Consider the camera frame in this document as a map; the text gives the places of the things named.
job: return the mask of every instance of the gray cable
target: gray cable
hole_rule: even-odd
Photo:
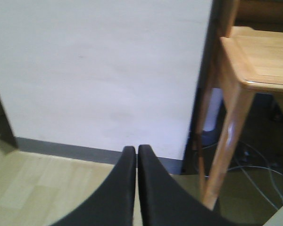
[[[268,199],[268,197],[261,191],[261,189],[257,186],[257,184],[251,179],[251,177],[249,176],[249,174],[248,174],[243,168],[260,168],[260,169],[268,170],[271,183],[272,183],[274,189],[276,190],[276,192],[278,193],[278,195],[280,196],[282,202],[283,202],[283,194],[280,192],[279,188],[277,187],[277,185],[276,185],[276,183],[275,183],[275,178],[273,177],[272,172],[275,172],[275,173],[277,173],[277,174],[279,174],[279,175],[281,175],[281,176],[283,176],[283,173],[272,169],[272,168],[270,167],[270,164],[269,164],[268,160],[264,157],[263,154],[261,154],[260,151],[258,151],[258,150],[255,149],[254,147],[252,147],[252,146],[246,144],[245,142],[242,142],[242,141],[240,141],[240,142],[243,143],[244,145],[246,145],[247,147],[253,149],[257,154],[259,154],[259,155],[263,158],[263,160],[265,161],[266,167],[262,167],[262,166],[252,166],[252,165],[245,165],[245,166],[242,166],[242,165],[239,164],[239,162],[238,162],[237,159],[235,158],[235,161],[237,162],[238,166],[237,166],[237,167],[229,168],[228,171],[231,171],[231,170],[234,170],[234,169],[238,169],[238,168],[241,169],[241,170],[243,171],[243,173],[245,174],[245,176],[250,180],[250,182],[254,185],[254,187],[259,191],[259,193],[260,193],[276,210],[278,210],[279,208],[278,208],[274,203],[272,203],[272,202]],[[204,147],[203,149],[207,149],[207,148],[213,147],[213,146],[215,146],[216,144],[217,144],[217,143],[212,144],[212,145],[210,145],[210,146],[206,146],[206,147]],[[198,172],[198,168],[196,167],[195,161],[193,161],[193,166],[194,166],[195,170]]]
[[[264,160],[264,162],[265,162],[265,164],[266,164],[266,166],[267,166],[267,168],[268,168],[269,178],[270,178],[270,180],[271,180],[271,182],[272,182],[272,185],[273,185],[273,187],[274,187],[274,190],[278,193],[278,195],[280,196],[280,198],[281,198],[281,200],[282,200],[282,202],[283,202],[283,195],[282,195],[282,193],[280,192],[278,186],[277,186],[276,183],[275,183],[275,178],[274,178],[274,176],[273,176],[273,174],[272,174],[269,161],[268,161],[268,160],[265,158],[265,156],[264,156],[260,151],[258,151],[256,148],[254,148],[254,147],[252,147],[252,146],[246,144],[245,142],[242,142],[242,141],[240,141],[240,142],[241,142],[242,144],[246,145],[247,147],[253,149],[258,155],[260,155],[260,156],[262,157],[262,159]]]
[[[266,201],[269,202],[276,210],[279,210],[279,208],[261,191],[261,189],[258,187],[258,185],[253,181],[253,179],[250,177],[250,175],[245,171],[245,169],[240,165],[239,161],[234,156],[235,162],[240,167],[244,175],[247,177],[247,179],[254,185],[254,187],[257,189],[257,191],[266,199]]]

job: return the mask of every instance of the wooden table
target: wooden table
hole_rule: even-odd
[[[283,95],[282,32],[233,27],[229,38],[221,38],[221,44],[215,70],[227,114],[209,179],[203,187],[202,202],[209,209],[218,198],[254,95]]]

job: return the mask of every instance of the table leg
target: table leg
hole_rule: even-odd
[[[238,86],[233,94],[232,102],[227,109],[225,122],[202,200],[202,203],[211,210],[214,208],[219,196],[220,188],[233,157],[254,95],[254,92]]]

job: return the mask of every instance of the dark floor area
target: dark floor area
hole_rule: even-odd
[[[273,104],[272,97],[270,101],[260,100],[260,96],[256,97],[254,104],[250,110],[247,121],[245,123],[240,142],[235,151],[235,157],[233,158],[230,168],[231,172],[234,172],[231,175],[228,175],[228,181],[231,180],[230,183],[225,181],[225,185],[230,186],[231,189],[234,184],[245,184],[248,183],[248,180],[241,173],[241,169],[238,168],[238,163],[242,166],[260,166],[260,167],[268,167],[270,166],[273,170],[276,170],[280,173],[283,173],[283,116],[279,109]],[[217,120],[217,131],[218,133],[221,131],[223,120],[225,117],[225,108],[221,106],[218,120]],[[205,166],[206,173],[209,173],[210,165],[212,163],[215,149],[217,144],[213,144],[210,146],[204,147],[204,157],[205,157]],[[187,151],[185,155],[185,165],[183,168],[183,174],[197,174],[197,152],[192,150]],[[266,194],[269,194],[269,198],[272,198],[274,202],[281,206],[281,200],[276,197],[276,193],[273,190],[272,182],[268,177],[268,170],[263,170],[260,172],[256,172],[257,168],[245,168],[249,174],[253,176],[254,181],[263,187],[263,190]],[[283,180],[275,180],[276,183],[279,183],[280,187],[283,187]],[[222,212],[220,210],[220,203],[217,202],[215,211]]]

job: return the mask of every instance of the wooden furniture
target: wooden furniture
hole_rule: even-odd
[[[283,32],[233,26],[239,1],[224,1],[211,69],[202,95],[196,137],[202,202],[213,209],[256,92],[283,95]],[[227,110],[215,157],[205,181],[201,133],[212,88],[223,91]]]

